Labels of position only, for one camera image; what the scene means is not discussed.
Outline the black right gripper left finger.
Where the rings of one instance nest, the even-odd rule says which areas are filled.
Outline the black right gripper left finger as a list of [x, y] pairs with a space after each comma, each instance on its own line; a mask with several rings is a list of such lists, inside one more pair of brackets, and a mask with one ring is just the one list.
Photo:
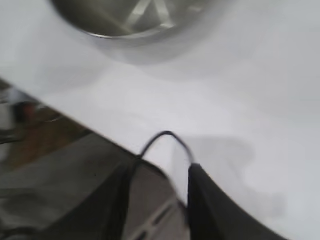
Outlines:
[[48, 240], [120, 240], [137, 163], [123, 164], [79, 206], [47, 229]]

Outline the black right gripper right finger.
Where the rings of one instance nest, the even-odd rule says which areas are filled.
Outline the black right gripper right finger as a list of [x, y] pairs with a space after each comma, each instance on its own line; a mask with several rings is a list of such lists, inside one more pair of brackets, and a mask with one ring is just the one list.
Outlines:
[[187, 214], [192, 240], [282, 240], [239, 207], [200, 164], [188, 170]]

